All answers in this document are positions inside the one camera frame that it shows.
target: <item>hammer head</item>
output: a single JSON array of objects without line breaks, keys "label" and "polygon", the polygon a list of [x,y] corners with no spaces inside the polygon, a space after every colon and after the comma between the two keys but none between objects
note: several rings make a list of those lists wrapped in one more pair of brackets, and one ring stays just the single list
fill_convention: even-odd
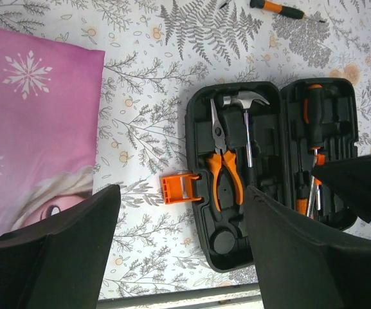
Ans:
[{"label": "hammer head", "polygon": [[253,91],[240,91],[238,95],[227,95],[224,97],[224,106],[236,104],[242,109],[249,109],[253,101],[259,102],[262,105],[269,105],[269,102],[262,95]]}]

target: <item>pink object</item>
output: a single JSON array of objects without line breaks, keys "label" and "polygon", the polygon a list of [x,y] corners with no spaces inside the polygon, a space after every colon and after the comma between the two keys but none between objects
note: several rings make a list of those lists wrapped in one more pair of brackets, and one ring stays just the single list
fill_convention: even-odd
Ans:
[{"label": "pink object", "polygon": [[0,30],[0,235],[92,190],[103,65],[103,51]]}]

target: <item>hammer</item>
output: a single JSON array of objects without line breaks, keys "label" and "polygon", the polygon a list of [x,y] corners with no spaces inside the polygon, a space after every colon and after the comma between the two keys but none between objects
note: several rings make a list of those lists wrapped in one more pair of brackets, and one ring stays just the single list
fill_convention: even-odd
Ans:
[{"label": "hammer", "polygon": [[252,102],[258,102],[262,105],[270,105],[269,102],[262,96],[253,91],[240,91],[238,95],[230,95],[224,97],[224,106],[236,104],[244,110],[244,123],[247,134],[246,154],[248,163],[248,185],[255,185],[255,173],[253,168],[251,140],[249,138],[249,108]]}]

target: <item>tool compartment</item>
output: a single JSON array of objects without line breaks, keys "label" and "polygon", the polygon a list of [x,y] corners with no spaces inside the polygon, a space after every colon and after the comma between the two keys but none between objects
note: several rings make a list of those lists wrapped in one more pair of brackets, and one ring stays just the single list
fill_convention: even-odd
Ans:
[{"label": "tool compartment", "polygon": [[[220,84],[200,89],[189,101],[185,117],[188,170],[199,175],[194,181],[193,211],[199,241],[209,265],[218,272],[228,272],[254,264],[245,228],[243,206],[235,201],[231,173],[221,167],[217,180],[217,197],[213,197],[213,173],[207,160],[215,152],[210,100],[215,101],[217,117],[225,134],[226,149],[235,153],[237,172],[245,188],[250,183],[247,160],[247,133],[244,111],[226,105],[224,97],[241,91],[253,91],[267,100],[253,102],[248,109],[249,139],[252,150],[253,185],[281,204],[295,209],[296,182],[302,166],[303,188],[309,190],[313,153],[307,148],[303,101],[312,84],[330,89],[324,100],[322,125],[326,160],[357,156],[356,102],[352,85],[343,79],[298,80],[281,92],[270,82]],[[315,219],[336,229],[351,226],[356,216],[322,184],[323,210]]]}]

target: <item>white tablecloth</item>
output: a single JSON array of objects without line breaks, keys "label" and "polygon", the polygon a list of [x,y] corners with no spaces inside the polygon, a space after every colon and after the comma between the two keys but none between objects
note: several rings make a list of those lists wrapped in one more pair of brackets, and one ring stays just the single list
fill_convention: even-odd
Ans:
[{"label": "white tablecloth", "polygon": [[[198,89],[345,77],[356,91],[359,154],[371,152],[371,0],[285,1],[325,24],[250,9],[248,1],[218,10],[221,3],[0,0],[0,27],[106,51],[95,188],[119,183],[122,208],[101,299],[257,280],[253,267],[211,270],[190,205],[161,199],[160,176],[186,170],[184,116]],[[360,221],[349,232],[371,238]]]}]

